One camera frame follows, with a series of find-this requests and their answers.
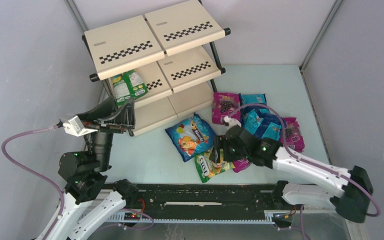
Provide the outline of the green Fox's candy bag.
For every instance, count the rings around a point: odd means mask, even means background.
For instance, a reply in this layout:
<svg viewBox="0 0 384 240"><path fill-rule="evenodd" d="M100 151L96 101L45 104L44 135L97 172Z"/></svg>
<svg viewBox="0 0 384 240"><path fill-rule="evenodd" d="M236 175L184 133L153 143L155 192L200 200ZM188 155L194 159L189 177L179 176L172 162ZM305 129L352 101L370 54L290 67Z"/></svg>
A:
<svg viewBox="0 0 384 240"><path fill-rule="evenodd" d="M222 160L221 163L215 163L210 159L213 153L211 148L208 151L194 155L194 163L202 183L207 183L216 175L235 169L232 162Z"/></svg>

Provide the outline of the green candy bag nutrition side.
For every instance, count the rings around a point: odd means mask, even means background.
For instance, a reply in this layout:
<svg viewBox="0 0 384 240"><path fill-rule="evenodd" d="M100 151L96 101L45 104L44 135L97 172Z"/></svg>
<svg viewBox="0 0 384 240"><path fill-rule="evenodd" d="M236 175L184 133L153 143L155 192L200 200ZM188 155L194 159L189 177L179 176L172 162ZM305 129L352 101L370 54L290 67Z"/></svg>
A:
<svg viewBox="0 0 384 240"><path fill-rule="evenodd" d="M139 99L148 93L144 79L133 69L111 78L117 106L123 105L130 99Z"/></svg>

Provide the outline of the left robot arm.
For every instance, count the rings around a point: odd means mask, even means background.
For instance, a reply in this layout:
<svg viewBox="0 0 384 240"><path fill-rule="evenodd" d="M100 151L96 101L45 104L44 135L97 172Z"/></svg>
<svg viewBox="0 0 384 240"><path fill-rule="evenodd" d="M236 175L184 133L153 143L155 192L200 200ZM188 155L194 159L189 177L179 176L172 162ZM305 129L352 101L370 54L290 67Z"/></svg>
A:
<svg viewBox="0 0 384 240"><path fill-rule="evenodd" d="M108 97L93 109L60 119L58 127L72 136L84 137L86 151L64 153L59 160L58 175L66 185L60 203L39 240L86 240L111 215L137 203L139 189L127 179L113 184L110 193L84 218L104 188L111 168L110 156L114 134L135 128L135 101L129 99L116 106Z"/></svg>

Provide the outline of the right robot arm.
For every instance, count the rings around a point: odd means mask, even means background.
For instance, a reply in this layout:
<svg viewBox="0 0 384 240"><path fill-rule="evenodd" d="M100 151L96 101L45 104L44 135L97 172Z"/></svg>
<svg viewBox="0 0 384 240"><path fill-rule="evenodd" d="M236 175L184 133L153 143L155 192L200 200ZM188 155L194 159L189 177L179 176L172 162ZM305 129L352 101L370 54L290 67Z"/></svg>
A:
<svg viewBox="0 0 384 240"><path fill-rule="evenodd" d="M215 163L247 160L260 167L293 174L309 181L296 184L278 181L272 195L290 205L312 205L334 209L354 223L363 223L373 200L373 185L367 171L320 163L271 138L258 139L245 128L235 125L225 135L214 138L210 159Z"/></svg>

